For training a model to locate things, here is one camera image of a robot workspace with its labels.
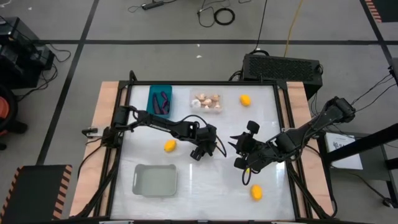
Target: concrete floor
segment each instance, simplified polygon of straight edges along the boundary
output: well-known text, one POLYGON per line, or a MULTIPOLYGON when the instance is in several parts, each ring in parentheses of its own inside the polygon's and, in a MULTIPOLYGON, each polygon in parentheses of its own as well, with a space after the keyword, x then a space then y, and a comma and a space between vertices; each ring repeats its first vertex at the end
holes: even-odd
MULTIPOLYGON (((19 119, 29 125, 28 132, 1 138, 9 149, 0 152, 0 198, 5 198, 16 167, 36 163, 50 122, 57 115, 45 164, 78 167, 86 142, 80 131, 91 124, 101 82, 125 80, 131 69, 139 80, 227 80, 240 69, 244 54, 254 48, 253 44, 230 40, 257 38, 264 5, 264 0, 247 4, 231 0, 236 20, 230 26, 216 24, 203 28, 196 15, 201 6, 199 0, 179 0, 149 11, 139 9, 133 14, 127 11, 129 6, 144 2, 13 0, 0 8, 3 17, 19 16, 41 39, 61 43, 55 46, 72 52, 71 59, 56 63, 59 75, 48 89, 35 92, 20 103, 19 119), (179 44, 168 40, 188 41, 179 44), (207 44, 197 45, 202 40, 207 44), (65 84, 70 84, 66 100, 62 110, 56 111, 65 84)), ((269 0, 261 40, 285 40, 298 4, 299 0, 269 0)), ((201 18, 203 23, 211 22, 208 14, 201 18)), ((375 28, 385 40, 398 40, 397 27, 398 23, 388 23, 377 24, 375 28)), ((355 99, 388 74, 388 62, 360 0, 305 0, 291 39, 314 40, 306 45, 293 42, 288 56, 319 60, 324 66, 323 87, 318 92, 319 110, 335 95, 349 101, 355 99)), ((285 46, 281 43, 268 41, 259 47, 271 55, 282 56, 285 46)), ((388 49, 393 57, 398 57, 398 45, 389 45, 388 49)), ((375 89, 356 106, 366 105, 392 83, 391 80, 375 89)), ((341 125, 341 129, 373 133, 396 123, 397 94, 398 89, 391 88, 374 105, 358 113, 354 121, 341 125)), ((398 157, 397 149, 387 146, 386 150, 389 158, 398 157)), ((397 210, 384 207, 377 195, 357 178, 332 173, 331 180, 338 218, 366 223, 394 223, 398 219, 397 210)), ((388 195, 385 183, 370 183, 388 195)), ((76 172, 64 217, 69 212, 75 186, 76 172)))

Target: white paper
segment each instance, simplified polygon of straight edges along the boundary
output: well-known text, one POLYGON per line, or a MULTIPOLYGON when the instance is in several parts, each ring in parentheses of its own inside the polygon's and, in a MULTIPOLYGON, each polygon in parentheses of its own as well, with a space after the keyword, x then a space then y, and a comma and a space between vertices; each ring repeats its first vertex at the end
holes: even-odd
MULTIPOLYGON (((328 148, 328 152, 333 152, 336 149, 339 149, 345 145, 348 145, 352 142, 355 142, 354 136, 345 136, 342 134, 335 133, 326 133, 326 146, 328 148)), ((334 161, 331 163, 333 166, 337 168, 343 169, 363 169, 362 162, 359 154, 355 154, 353 156, 340 159, 338 161, 334 161)))

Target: yellow lemon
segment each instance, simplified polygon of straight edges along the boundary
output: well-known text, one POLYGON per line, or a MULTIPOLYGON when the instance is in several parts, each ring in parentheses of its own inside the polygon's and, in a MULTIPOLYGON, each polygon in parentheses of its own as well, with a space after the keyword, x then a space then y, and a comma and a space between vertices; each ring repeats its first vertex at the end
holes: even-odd
POLYGON ((250 103, 251 103, 250 96, 241 95, 241 104, 243 106, 250 106, 250 103))
POLYGON ((262 189, 259 185, 254 184, 251 187, 251 197, 256 201, 258 201, 262 198, 262 189))
POLYGON ((164 151, 172 152, 172 151, 174 151, 176 145, 177 145, 177 141, 176 140, 168 140, 166 142, 166 144, 164 145, 164 151))

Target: purple object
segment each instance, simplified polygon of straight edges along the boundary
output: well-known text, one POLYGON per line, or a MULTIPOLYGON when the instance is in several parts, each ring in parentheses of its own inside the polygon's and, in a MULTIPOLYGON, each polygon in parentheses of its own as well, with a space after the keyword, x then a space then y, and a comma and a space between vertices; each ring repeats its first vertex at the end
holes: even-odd
POLYGON ((167 95, 164 91, 162 91, 160 94, 163 96, 164 99, 164 102, 162 104, 163 114, 168 114, 170 110, 169 99, 167 98, 167 95))
POLYGON ((154 93, 152 95, 152 104, 153 104, 153 107, 154 107, 155 114, 162 114, 162 112, 161 112, 161 110, 159 108, 159 103, 157 102, 156 93, 154 93))

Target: blue plastic bin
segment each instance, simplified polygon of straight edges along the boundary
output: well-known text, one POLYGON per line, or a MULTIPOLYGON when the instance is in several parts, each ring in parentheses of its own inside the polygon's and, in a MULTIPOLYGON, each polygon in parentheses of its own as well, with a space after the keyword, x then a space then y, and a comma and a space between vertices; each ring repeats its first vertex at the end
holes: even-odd
POLYGON ((171 85, 151 85, 149 88, 149 96, 148 96, 148 104, 147 104, 147 112, 153 115, 156 115, 161 118, 169 118, 170 113, 172 111, 172 93, 173 93, 173 87, 171 85), (162 109, 162 104, 165 101, 160 94, 161 92, 165 92, 167 99, 169 100, 169 113, 168 114, 155 114, 154 107, 153 107, 153 94, 156 94, 157 101, 159 103, 159 107, 162 109))

